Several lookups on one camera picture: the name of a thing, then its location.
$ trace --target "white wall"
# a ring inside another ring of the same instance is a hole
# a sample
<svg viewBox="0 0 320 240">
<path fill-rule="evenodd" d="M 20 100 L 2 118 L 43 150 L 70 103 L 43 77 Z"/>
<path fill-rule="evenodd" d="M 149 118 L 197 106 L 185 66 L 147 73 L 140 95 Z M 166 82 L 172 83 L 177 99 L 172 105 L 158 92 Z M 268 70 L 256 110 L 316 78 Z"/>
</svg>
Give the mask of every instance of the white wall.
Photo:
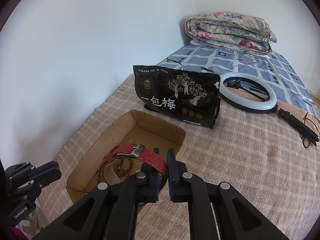
<svg viewBox="0 0 320 240">
<path fill-rule="evenodd" d="M 0 33 L 4 167 L 52 160 L 132 65 L 184 45 L 194 13 L 194 0 L 22 0 Z"/>
<path fill-rule="evenodd" d="M 265 19 L 282 54 L 320 98 L 320 27 L 302 0 L 195 0 L 196 11 L 231 11 Z"/>
</svg>

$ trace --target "strap buckle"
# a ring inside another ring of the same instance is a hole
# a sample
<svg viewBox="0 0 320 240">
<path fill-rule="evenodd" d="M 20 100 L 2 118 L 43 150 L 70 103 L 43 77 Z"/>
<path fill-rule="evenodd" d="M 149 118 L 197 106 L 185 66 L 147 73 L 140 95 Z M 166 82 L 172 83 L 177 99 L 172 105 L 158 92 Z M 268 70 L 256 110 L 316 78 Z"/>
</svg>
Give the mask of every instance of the strap buckle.
<svg viewBox="0 0 320 240">
<path fill-rule="evenodd" d="M 117 158 L 118 159 L 126 159 L 126 158 L 138 158 L 142 151 L 144 150 L 144 145 L 139 144 L 138 146 L 132 147 L 134 149 L 132 153 L 118 153 Z"/>
</svg>

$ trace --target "red strap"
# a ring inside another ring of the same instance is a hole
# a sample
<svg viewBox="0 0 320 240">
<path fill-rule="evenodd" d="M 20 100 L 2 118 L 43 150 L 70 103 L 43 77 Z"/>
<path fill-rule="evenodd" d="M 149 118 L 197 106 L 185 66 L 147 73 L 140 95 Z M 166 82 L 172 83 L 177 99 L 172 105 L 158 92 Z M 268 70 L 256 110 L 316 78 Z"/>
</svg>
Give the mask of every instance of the red strap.
<svg viewBox="0 0 320 240">
<path fill-rule="evenodd" d="M 134 143 L 125 143 L 113 148 L 110 152 L 108 152 L 98 169 L 99 182 L 101 182 L 104 178 L 103 171 L 105 167 L 110 163 L 114 163 L 118 159 L 117 158 L 118 153 L 130 154 L 134 150 L 133 147 L 137 147 L 137 146 L 138 145 Z M 163 179 L 167 181 L 168 166 L 161 156 L 159 156 L 158 154 L 156 154 L 155 152 L 149 149 L 144 148 L 143 151 L 140 153 L 140 156 L 137 158 L 145 163 L 148 163 L 150 166 L 152 166 L 157 171 L 159 171 L 162 174 Z"/>
</svg>

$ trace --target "brown open box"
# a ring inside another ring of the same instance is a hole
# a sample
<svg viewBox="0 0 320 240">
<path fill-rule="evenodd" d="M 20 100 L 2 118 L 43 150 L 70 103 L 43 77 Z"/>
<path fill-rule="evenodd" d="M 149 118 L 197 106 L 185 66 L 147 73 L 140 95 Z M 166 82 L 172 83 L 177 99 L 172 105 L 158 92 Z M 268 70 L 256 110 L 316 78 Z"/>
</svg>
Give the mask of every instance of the brown open box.
<svg viewBox="0 0 320 240">
<path fill-rule="evenodd" d="M 123 143 L 143 144 L 150 150 L 158 147 L 164 160 L 167 149 L 173 148 L 176 159 L 180 160 L 187 148 L 186 132 L 182 128 L 150 114 L 131 110 L 119 117 L 101 134 L 70 174 L 66 189 L 73 203 L 98 184 L 97 169 L 103 158 L 115 146 Z M 132 175 L 140 170 L 141 164 L 140 160 L 133 159 L 129 174 Z M 127 178 L 125 175 L 118 178 L 111 164 L 106 167 L 104 176 L 110 185 Z M 138 220 L 149 207 L 150 205 L 147 205 L 140 210 Z"/>
</svg>

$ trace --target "floral pattern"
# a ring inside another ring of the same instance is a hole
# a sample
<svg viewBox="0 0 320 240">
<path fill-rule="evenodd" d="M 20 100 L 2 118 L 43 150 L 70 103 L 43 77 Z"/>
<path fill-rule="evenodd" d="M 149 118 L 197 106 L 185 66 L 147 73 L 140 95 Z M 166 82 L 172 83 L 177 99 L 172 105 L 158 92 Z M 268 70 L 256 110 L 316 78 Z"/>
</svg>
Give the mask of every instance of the floral pattern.
<svg viewBox="0 0 320 240">
<path fill-rule="evenodd" d="M 233 12 L 204 12 L 186 22 L 193 44 L 222 47 L 255 55 L 272 52 L 277 42 L 267 22 L 261 18 Z"/>
</svg>

